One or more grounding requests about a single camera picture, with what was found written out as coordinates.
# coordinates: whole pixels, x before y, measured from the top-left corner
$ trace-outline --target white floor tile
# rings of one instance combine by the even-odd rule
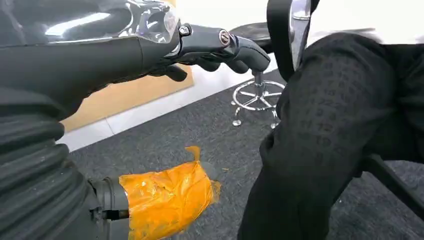
[[[103,119],[66,133],[57,143],[66,144],[72,152],[113,135],[108,122]]]

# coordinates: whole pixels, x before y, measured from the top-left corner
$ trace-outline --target patterned fabric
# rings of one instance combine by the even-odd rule
[[[260,146],[263,167],[238,239],[273,239],[276,231],[324,239],[330,209],[364,154],[423,159],[423,53],[423,45],[380,45],[352,33],[305,50],[278,101],[281,123]]]

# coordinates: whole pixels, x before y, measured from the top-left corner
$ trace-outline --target chair leg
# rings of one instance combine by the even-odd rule
[[[362,161],[364,171],[374,175],[374,177],[424,221],[424,202],[384,163],[380,156],[371,155]]]

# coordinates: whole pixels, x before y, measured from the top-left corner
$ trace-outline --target stool seat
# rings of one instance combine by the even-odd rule
[[[239,26],[229,31],[231,34],[252,40],[267,54],[273,52],[271,37],[266,22],[258,22]]]

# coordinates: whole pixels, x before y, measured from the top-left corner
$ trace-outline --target orange tape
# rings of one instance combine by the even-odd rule
[[[221,184],[200,165],[200,148],[187,147],[194,161],[161,172],[122,175],[129,204],[129,240],[157,240],[183,231],[219,198]]]

